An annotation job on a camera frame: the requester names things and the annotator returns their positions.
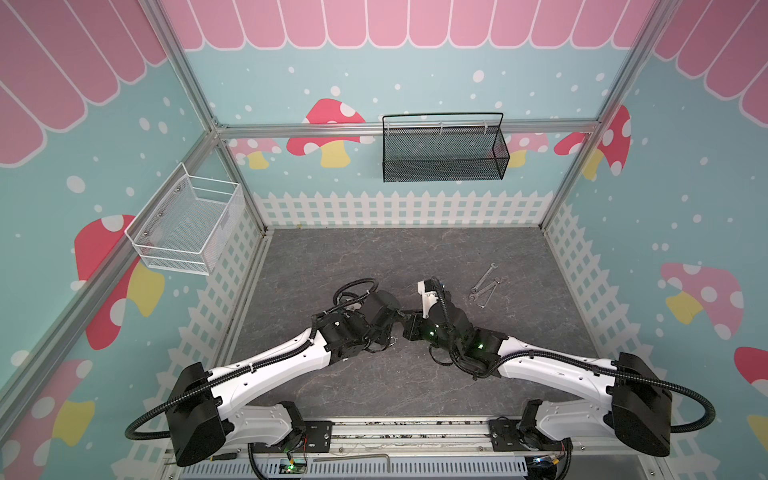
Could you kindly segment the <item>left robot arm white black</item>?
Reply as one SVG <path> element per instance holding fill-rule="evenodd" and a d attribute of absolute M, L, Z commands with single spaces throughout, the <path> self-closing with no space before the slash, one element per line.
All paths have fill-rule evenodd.
<path fill-rule="evenodd" d="M 400 309 L 375 279 L 349 282 L 334 294 L 332 306 L 314 314 L 310 327 L 293 339 L 223 367 L 207 370 L 200 362 L 185 367 L 169 398 L 133 420 L 124 435 L 132 441 L 170 440 L 181 467 L 238 440 L 292 448 L 306 430 L 294 403 L 257 408 L 252 420 L 246 406 L 301 375 L 364 351 L 385 350 Z"/>

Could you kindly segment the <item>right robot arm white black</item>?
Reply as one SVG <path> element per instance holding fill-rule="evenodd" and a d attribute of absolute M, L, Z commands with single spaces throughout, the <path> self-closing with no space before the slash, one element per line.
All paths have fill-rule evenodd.
<path fill-rule="evenodd" d="M 474 326 L 435 277 L 419 282 L 422 311 L 404 328 L 447 353 L 447 365 L 475 380 L 519 379 L 573 395 L 569 402 L 530 400 L 517 428 L 533 445 L 572 437 L 612 436 L 655 457 L 671 451 L 674 434 L 692 433 L 716 419 L 700 393 L 660 379 L 637 355 L 616 360 L 568 355 Z"/>

